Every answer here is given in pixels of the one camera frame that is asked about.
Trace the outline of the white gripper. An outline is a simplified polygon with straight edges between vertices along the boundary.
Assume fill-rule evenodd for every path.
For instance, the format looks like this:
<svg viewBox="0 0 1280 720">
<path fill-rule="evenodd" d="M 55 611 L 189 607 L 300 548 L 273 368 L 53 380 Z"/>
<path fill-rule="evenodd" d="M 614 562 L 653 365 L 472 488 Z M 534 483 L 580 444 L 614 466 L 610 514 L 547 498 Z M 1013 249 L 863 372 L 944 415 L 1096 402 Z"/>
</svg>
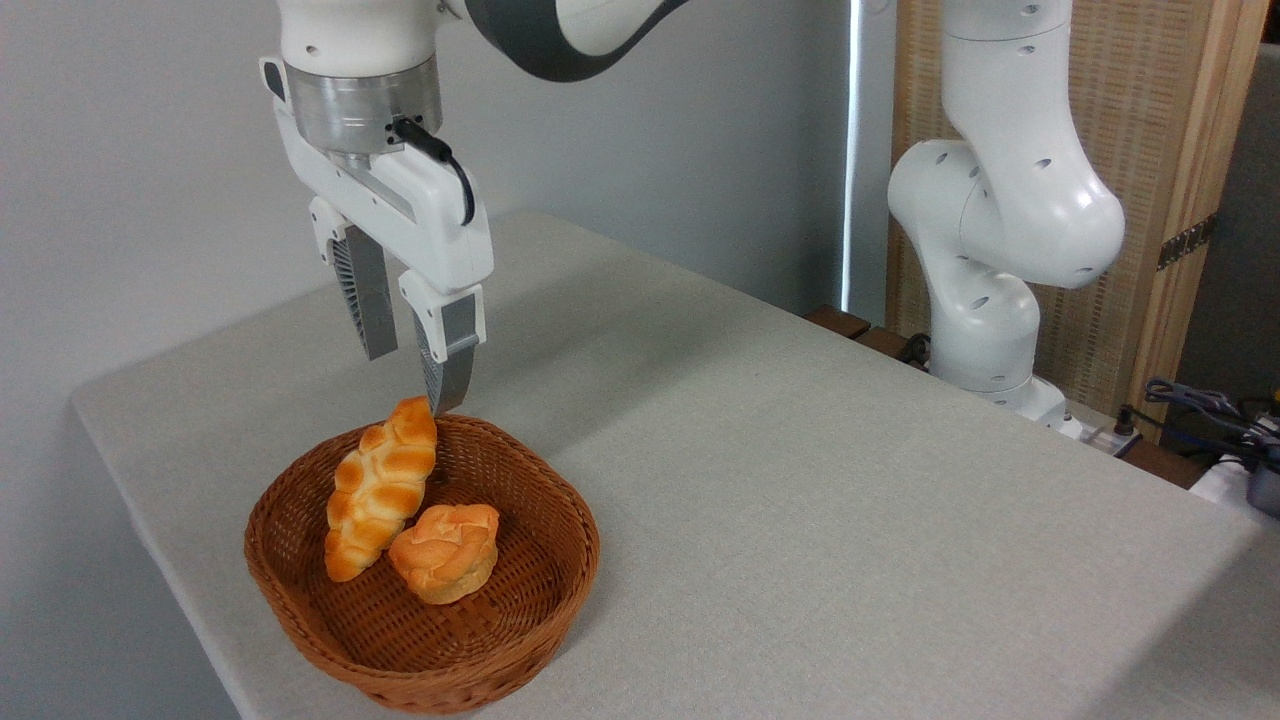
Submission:
<svg viewBox="0 0 1280 720">
<path fill-rule="evenodd" d="M 316 76 L 275 56 L 259 64 L 289 163 L 319 196 L 308 205 L 317 250 L 365 355 L 398 347 L 381 243 L 412 269 L 398 284 L 413 310 L 431 411 L 458 407 L 486 340 L 479 283 L 494 260 L 472 186 L 397 129 L 438 131 L 435 58 L 370 77 Z"/>
</svg>

